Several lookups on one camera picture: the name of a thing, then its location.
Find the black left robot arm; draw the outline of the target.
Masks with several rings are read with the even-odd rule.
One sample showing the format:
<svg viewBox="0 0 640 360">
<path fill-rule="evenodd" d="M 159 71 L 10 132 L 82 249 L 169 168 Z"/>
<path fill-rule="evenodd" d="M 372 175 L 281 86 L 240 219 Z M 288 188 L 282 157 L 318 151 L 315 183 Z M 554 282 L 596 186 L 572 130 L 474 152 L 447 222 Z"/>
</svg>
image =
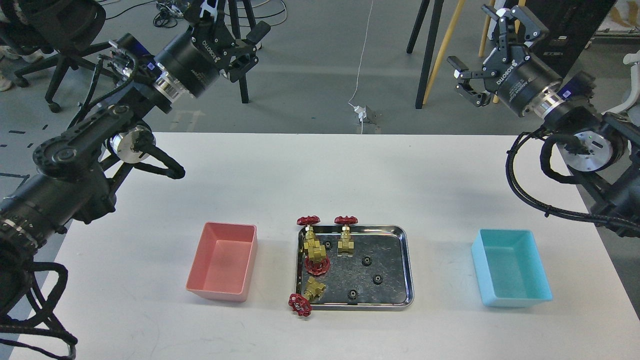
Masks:
<svg viewBox="0 0 640 360">
<path fill-rule="evenodd" d="M 89 224 L 115 210 L 116 193 L 133 169 L 171 179 L 185 169 L 158 148 L 144 122 L 152 109 L 169 113 L 188 93 L 199 97 L 223 76 L 243 82 L 258 64 L 270 31 L 244 2 L 249 32 L 242 38 L 235 0 L 194 0 L 183 12 L 185 32 L 158 54 L 132 34 L 106 43 L 82 107 L 65 132 L 35 148 L 38 173 L 1 201 L 1 332 L 60 339 L 64 360 L 76 358 L 77 338 L 54 314 L 68 271 L 34 259 L 71 220 Z"/>
</svg>

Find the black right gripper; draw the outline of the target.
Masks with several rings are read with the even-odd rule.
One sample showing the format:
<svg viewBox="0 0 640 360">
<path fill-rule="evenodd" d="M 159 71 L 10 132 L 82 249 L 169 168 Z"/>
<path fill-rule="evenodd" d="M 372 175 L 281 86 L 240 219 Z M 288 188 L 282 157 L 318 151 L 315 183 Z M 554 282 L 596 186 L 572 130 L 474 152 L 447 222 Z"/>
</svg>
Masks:
<svg viewBox="0 0 640 360">
<path fill-rule="evenodd" d="M 482 63 L 483 70 L 472 71 L 457 56 L 446 61 L 454 68 L 456 90 L 476 107 L 488 105 L 497 96 L 519 117 L 534 112 L 544 118 L 563 104 L 558 94 L 562 78 L 535 56 L 531 46 L 544 38 L 549 29 L 528 7 L 511 9 L 482 5 L 482 11 L 495 22 L 488 33 L 492 50 Z M 473 89 L 471 79 L 484 79 L 486 92 Z"/>
</svg>

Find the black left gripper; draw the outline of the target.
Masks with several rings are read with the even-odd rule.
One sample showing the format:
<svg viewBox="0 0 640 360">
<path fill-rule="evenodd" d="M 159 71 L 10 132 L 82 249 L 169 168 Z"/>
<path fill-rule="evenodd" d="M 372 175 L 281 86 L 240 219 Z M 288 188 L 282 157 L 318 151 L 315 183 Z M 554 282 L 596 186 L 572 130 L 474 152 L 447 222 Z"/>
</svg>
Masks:
<svg viewBox="0 0 640 360">
<path fill-rule="evenodd" d="M 232 83 L 243 78 L 258 64 L 258 43 L 271 30 L 269 23 L 260 21 L 246 38 L 234 38 L 226 27 L 225 9 L 225 0 L 191 0 L 183 11 L 189 27 L 154 57 L 196 98 L 217 80 L 219 71 Z M 205 23 L 214 26 L 199 26 Z"/>
</svg>

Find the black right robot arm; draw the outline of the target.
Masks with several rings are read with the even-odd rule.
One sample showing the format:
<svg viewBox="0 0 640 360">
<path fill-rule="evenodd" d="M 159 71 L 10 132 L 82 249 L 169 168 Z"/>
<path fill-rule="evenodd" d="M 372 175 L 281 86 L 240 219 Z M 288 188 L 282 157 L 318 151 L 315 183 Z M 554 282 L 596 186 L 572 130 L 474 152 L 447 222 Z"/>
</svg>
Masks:
<svg viewBox="0 0 640 360">
<path fill-rule="evenodd" d="M 476 107 L 493 96 L 517 116 L 533 113 L 539 129 L 521 133 L 507 151 L 505 171 L 512 191 L 547 216 L 593 223 L 620 237 L 639 236 L 639 128 L 615 112 L 598 112 L 590 103 L 594 78 L 584 71 L 569 82 L 547 66 L 530 46 L 548 34 L 525 6 L 483 5 L 496 26 L 493 50 L 480 70 L 470 70 L 454 55 L 457 92 Z M 528 139 L 542 140 L 539 162 L 548 178 L 581 185 L 594 199 L 588 213 L 555 207 L 526 193 L 515 177 L 515 157 Z"/>
</svg>

